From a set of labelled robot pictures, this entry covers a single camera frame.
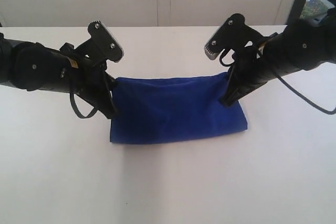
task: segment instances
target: white table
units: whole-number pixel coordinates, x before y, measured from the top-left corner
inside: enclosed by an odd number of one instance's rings
[[[257,27],[265,35],[283,28]],[[108,72],[217,74],[225,69],[203,52],[214,30],[111,28],[125,56],[109,63]],[[89,37],[86,28],[0,31],[54,48]],[[319,104],[335,106],[335,66],[286,80]],[[241,100],[246,132],[151,146],[109,143],[110,121],[100,113],[76,118],[67,94],[0,87],[0,104],[0,223],[336,221],[336,116],[311,108],[277,80]]]

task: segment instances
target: folded cloth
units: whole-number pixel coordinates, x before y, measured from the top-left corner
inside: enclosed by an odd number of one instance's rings
[[[218,101],[226,89],[226,75],[118,78],[112,91],[118,114],[111,122],[110,142],[158,144],[246,130],[239,103],[225,108]]]

